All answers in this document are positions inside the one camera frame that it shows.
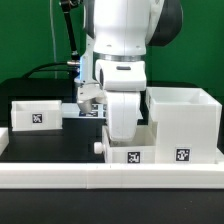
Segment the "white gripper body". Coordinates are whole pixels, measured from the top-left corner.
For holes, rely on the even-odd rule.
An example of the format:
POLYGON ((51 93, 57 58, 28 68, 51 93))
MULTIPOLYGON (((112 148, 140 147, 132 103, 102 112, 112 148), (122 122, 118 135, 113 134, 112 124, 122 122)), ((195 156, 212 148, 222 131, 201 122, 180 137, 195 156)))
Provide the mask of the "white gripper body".
POLYGON ((131 141, 136 133, 139 92, 106 92, 107 125, 112 141, 131 141))

